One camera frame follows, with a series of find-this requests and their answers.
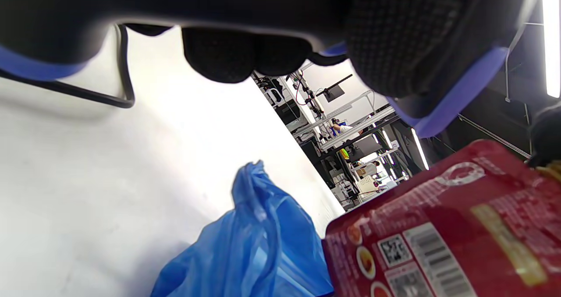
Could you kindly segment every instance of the person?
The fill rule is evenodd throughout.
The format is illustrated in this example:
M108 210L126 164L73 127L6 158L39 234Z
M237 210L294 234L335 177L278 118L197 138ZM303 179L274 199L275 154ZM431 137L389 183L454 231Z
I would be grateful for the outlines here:
M338 131L339 133L344 133L344 132L346 132L346 131L352 130L353 127L349 127L349 126L347 126L347 125L339 125L336 121L334 121L334 122L333 122L333 129L334 129L335 131ZM362 135L362 134L364 133L364 131L366 131L367 129L368 129L368 127L365 128L365 129L361 129L361 130L359 131L359 135Z

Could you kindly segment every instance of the ceiling light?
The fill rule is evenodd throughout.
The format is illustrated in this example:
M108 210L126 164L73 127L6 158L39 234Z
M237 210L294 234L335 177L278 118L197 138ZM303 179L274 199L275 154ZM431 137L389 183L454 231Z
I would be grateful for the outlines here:
M389 137L387 137L387 133L384 130L382 130L382 133L384 134L387 145L391 148L391 141L389 141Z
M559 0L542 0L543 41L545 42L545 86L547 94L559 98L561 88L561 47L559 46Z
M421 142L419 141L419 137L417 137L417 133L415 133L415 129L411 128L411 133L413 133L413 138L415 139L415 143L417 144L417 149L421 154L421 159L423 160L423 165L425 165L425 169L429 169L429 164L426 163L425 153L423 153L423 148L421 147Z

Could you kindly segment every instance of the white wall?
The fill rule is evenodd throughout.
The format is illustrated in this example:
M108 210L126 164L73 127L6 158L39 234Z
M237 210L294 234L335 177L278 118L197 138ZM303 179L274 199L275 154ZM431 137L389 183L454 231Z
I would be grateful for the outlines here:
M353 74L353 76L339 84L345 92L344 95L331 102L327 102L324 95L317 97L324 107L325 113L333 112L370 89L359 79L349 60L331 67L312 65L304 70L304 78L313 91L317 91L320 88L327 88L347 77L349 74ZM372 113L372 98L373 96L371 95L368 101L364 98L354 103L353 108L341 113L338 119L347 120L350 124ZM382 95L376 95L374 99L375 109L387 104L385 97Z
M114 41L68 80L120 93ZM232 208L250 161L264 160L320 234L343 213L251 80L195 73L178 29L130 32L130 46L130 110L0 79L0 295L148 296L163 265Z

